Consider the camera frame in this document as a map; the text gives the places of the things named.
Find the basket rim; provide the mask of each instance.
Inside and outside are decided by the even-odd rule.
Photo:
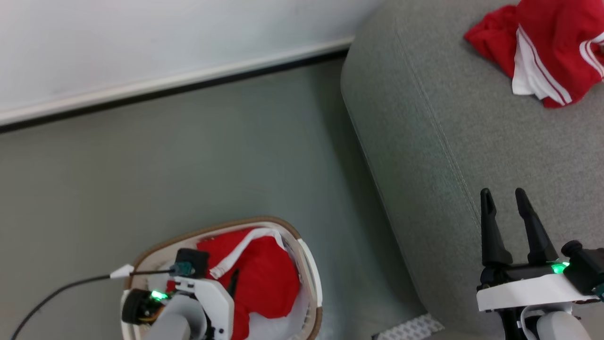
[[[192,237],[195,237],[198,235],[216,231],[219,229],[238,226],[240,224],[259,223],[259,222],[273,222],[273,223],[279,224],[280,226],[284,227],[288,232],[290,232],[296,240],[299,240],[302,238],[300,236],[300,233],[291,224],[289,224],[285,220],[282,220],[281,218],[273,217],[273,216],[257,216],[257,217],[243,218],[240,220],[224,222],[221,224],[216,224],[211,227],[199,229],[199,230],[189,232],[184,235],[172,238],[168,241],[156,244],[155,246],[147,249],[145,252],[143,252],[141,255],[138,256],[138,258],[134,261],[134,268],[138,268],[138,266],[140,266],[140,264],[152,253],[155,253],[156,251],[158,251],[162,248],[169,247],[172,244],[187,240],[189,238],[192,238]],[[126,281],[124,283],[124,289],[126,289],[126,290],[130,289],[131,285],[132,285],[132,277],[129,276],[128,278],[126,278]],[[319,329],[321,328],[322,320],[323,320],[323,307],[321,306],[321,307],[316,308],[315,324],[312,327],[312,332],[310,333],[307,340],[315,340],[315,338],[319,334]]]

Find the white wall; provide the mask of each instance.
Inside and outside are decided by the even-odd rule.
[[[345,47],[381,0],[0,0],[0,124]]]

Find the gray sofa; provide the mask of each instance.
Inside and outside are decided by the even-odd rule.
[[[480,339],[503,334],[498,316],[478,313],[475,300],[482,188],[493,193],[516,262],[526,262],[529,249],[516,187],[527,191],[558,251],[575,238],[604,246],[604,87],[556,110],[513,95],[511,80],[463,40],[508,3],[389,1],[357,33],[342,74],[420,299],[447,329]]]

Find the gray floor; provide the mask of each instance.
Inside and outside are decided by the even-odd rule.
[[[0,338],[54,288],[172,238],[275,215],[323,281],[320,339],[424,312],[339,93],[342,61],[0,135]],[[21,339],[119,339],[122,282],[64,293]]]

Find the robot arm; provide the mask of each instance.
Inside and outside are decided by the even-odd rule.
[[[124,293],[123,327],[148,324],[143,340],[230,340],[233,336],[235,303],[233,295],[237,275],[229,291],[218,281],[204,278],[207,253],[180,249],[173,276],[176,291],[168,296],[160,292],[132,289]],[[138,328],[131,340],[140,339]]]
[[[590,340],[572,316],[575,301],[604,301],[604,249],[582,249],[570,241],[558,262],[557,252],[524,190],[516,190],[530,253],[528,264],[513,264],[495,221],[497,210],[488,189],[481,191],[483,265],[477,287],[478,308],[497,312],[506,340]],[[529,316],[539,311],[538,316]]]

